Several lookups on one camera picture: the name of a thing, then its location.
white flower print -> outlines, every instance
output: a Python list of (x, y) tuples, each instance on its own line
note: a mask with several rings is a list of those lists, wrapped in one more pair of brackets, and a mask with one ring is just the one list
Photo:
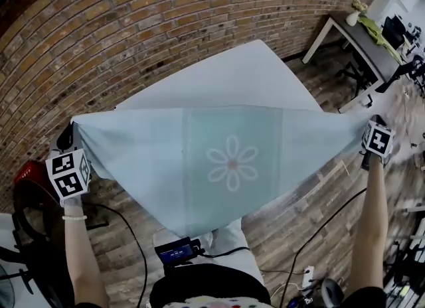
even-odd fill
[(258, 172), (254, 167), (246, 165), (257, 157), (258, 149), (249, 146), (239, 152), (239, 139), (229, 135), (226, 139), (226, 153), (218, 149), (208, 149), (207, 158), (213, 163), (220, 164), (208, 174), (210, 182), (219, 182), (226, 177), (227, 189), (232, 193), (240, 186), (240, 178), (254, 181)]

towel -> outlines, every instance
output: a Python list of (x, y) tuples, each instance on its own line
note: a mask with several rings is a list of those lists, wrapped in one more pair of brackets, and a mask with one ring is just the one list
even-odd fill
[(257, 106), (122, 110), (72, 119), (92, 166), (180, 237), (226, 226), (304, 181), (366, 120)]
[(381, 29), (378, 27), (377, 23), (374, 20), (368, 17), (359, 17), (359, 22), (366, 27), (367, 32), (372, 38), (375, 39), (377, 45), (384, 46), (400, 65), (403, 64), (400, 53), (398, 53), (394, 49), (394, 47), (392, 47), (390, 43), (383, 37), (383, 32), (381, 31)]

white table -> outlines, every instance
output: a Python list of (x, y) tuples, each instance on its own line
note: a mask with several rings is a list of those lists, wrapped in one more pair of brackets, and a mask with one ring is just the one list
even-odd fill
[(231, 105), (321, 111), (294, 73), (260, 40), (174, 73), (118, 104), (116, 109)]
[(361, 92), (356, 98), (352, 99), (348, 104), (345, 104), (342, 108), (340, 108), (340, 113), (346, 112), (357, 102), (360, 102), (371, 95), (379, 86), (388, 82), (400, 66), (385, 47), (379, 46), (374, 42), (367, 30), (364, 29), (360, 23), (357, 23), (353, 27), (349, 26), (345, 22), (347, 14), (348, 13), (345, 12), (330, 13), (325, 26), (323, 26), (321, 32), (314, 40), (312, 46), (302, 60), (304, 64), (307, 64), (314, 52), (325, 39), (327, 33), (332, 27), (335, 27), (350, 42), (350, 44), (353, 45), (355, 50), (362, 56), (371, 68), (378, 80), (372, 84), (371, 87), (367, 88), (367, 90)]

red object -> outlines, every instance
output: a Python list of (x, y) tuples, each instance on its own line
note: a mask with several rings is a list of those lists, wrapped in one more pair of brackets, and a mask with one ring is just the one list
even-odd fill
[(48, 179), (46, 164), (43, 162), (29, 161), (23, 166), (23, 168), (18, 172), (18, 175), (13, 180), (13, 184), (21, 179), (30, 179), (35, 183), (41, 185), (47, 191), (52, 194), (55, 194), (52, 183)]

small screen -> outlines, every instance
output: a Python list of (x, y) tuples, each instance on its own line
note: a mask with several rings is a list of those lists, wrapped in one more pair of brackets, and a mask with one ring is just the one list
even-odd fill
[(190, 245), (186, 244), (185, 246), (178, 247), (174, 250), (169, 250), (168, 252), (162, 252), (161, 253), (161, 259), (165, 263), (175, 262), (177, 260), (180, 260), (182, 258), (188, 258), (189, 256), (192, 256), (192, 248)]

